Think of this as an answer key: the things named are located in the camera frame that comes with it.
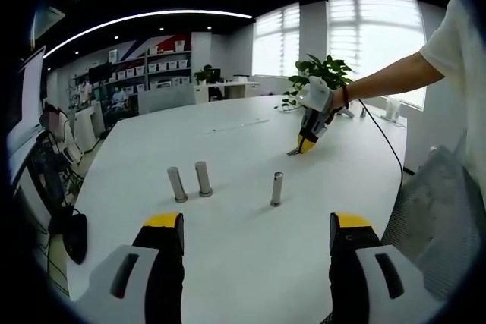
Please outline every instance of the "curved ceiling light strip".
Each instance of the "curved ceiling light strip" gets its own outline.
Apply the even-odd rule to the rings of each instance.
[[[115,20],[111,20],[110,22],[106,22],[103,24],[100,24],[99,26],[95,26],[93,28],[90,28],[89,30],[85,30],[84,32],[81,32],[77,34],[76,36],[72,36],[70,39],[66,39],[63,43],[58,44],[56,47],[51,49],[49,52],[47,52],[44,55],[44,58],[47,58],[54,52],[56,52],[58,49],[60,49],[63,46],[66,46],[69,42],[74,41],[75,39],[84,36],[85,34],[88,34],[89,32],[93,32],[94,30],[98,30],[103,27],[110,26],[115,23],[120,23],[125,20],[131,20],[131,19],[136,19],[136,18],[142,18],[142,17],[150,17],[153,15],[164,15],[164,14],[213,14],[213,15],[228,15],[230,17],[239,17],[239,18],[246,18],[246,19],[251,19],[251,15],[246,15],[246,14],[239,14],[239,13],[231,13],[229,11],[200,11],[200,10],[194,10],[194,9],[175,9],[172,11],[151,11],[150,13],[141,13],[141,14],[136,14],[136,15],[131,15],[129,17],[123,17]]]

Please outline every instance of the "window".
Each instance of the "window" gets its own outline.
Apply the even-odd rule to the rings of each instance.
[[[328,53],[366,77],[417,52],[425,44],[417,0],[329,0]],[[425,87],[396,94],[406,104],[424,107]]]
[[[290,76],[296,72],[299,24],[298,4],[257,19],[253,33],[253,75]]]

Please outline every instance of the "computer mouse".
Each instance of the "computer mouse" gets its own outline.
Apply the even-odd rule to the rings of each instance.
[[[83,263],[87,251],[87,219],[84,214],[69,217],[65,224],[62,241],[70,258],[78,265]]]

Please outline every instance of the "gray chair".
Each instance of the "gray chair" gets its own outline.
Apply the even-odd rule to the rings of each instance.
[[[382,238],[422,271],[438,300],[453,293],[486,232],[481,190],[456,156],[442,146],[432,152],[400,189]]]

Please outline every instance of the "white table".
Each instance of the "white table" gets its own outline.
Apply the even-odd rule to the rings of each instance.
[[[207,83],[194,86],[196,104],[209,102],[209,88],[219,87],[227,99],[251,98],[260,96],[260,83],[255,82],[228,82],[228,83]]]
[[[110,252],[131,244],[149,217],[185,217],[184,324],[320,322],[332,309],[329,220],[361,214],[379,236],[399,189],[399,165],[369,116],[337,116],[309,153],[295,148],[303,109],[278,112],[281,96],[226,100],[117,123],[86,176],[76,207],[88,251],[68,260],[72,300]],[[376,113],[380,109],[369,107]],[[376,118],[403,162],[406,128]],[[214,194],[198,196],[196,161]],[[177,204],[166,169],[178,166],[189,200]],[[273,173],[282,205],[270,207]]]

